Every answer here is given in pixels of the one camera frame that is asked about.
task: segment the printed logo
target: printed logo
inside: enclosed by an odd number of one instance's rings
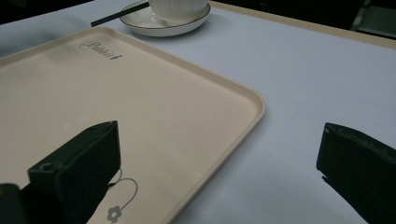
[[[91,49],[98,54],[108,58],[109,60],[114,60],[122,57],[122,55],[116,54],[113,50],[102,47],[99,42],[85,42],[79,46],[80,49]]]
[[[130,204],[132,202],[132,200],[136,196],[136,193],[138,190],[137,182],[135,180],[133,180],[132,178],[128,178],[128,177],[122,178],[122,169],[120,169],[119,179],[114,183],[110,183],[108,185],[107,191],[110,191],[114,188],[118,189],[118,190],[130,189],[132,196],[131,196],[131,198],[128,199],[127,202],[122,203],[122,205],[116,205],[116,206],[108,209],[107,220],[110,221],[111,224],[117,223],[119,221],[119,218],[122,215],[122,209],[124,209],[128,204]]]

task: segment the flower graphic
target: flower graphic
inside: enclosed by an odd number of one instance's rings
[[[121,217],[122,212],[119,206],[115,206],[113,208],[108,209],[107,220],[111,221],[111,223],[116,223]]]

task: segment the table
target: table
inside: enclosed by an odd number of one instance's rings
[[[1,25],[0,57],[88,29],[132,2],[96,0]],[[267,105],[174,222],[364,223],[321,179],[318,148],[325,122],[396,147],[396,41],[211,5],[204,25],[180,36],[135,35],[118,20],[102,24],[243,83]]]

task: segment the tray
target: tray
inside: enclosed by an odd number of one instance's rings
[[[121,170],[90,223],[167,223],[256,125],[254,90],[109,28],[0,60],[0,180],[117,120]]]

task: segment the saucer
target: saucer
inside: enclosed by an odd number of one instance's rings
[[[134,7],[131,4],[125,7],[126,10]],[[202,25],[209,15],[210,5],[207,4],[201,15],[195,20],[180,25],[169,25],[161,20],[151,10],[151,7],[146,7],[136,12],[120,17],[120,20],[134,33],[148,36],[172,36],[181,35],[192,31]]]

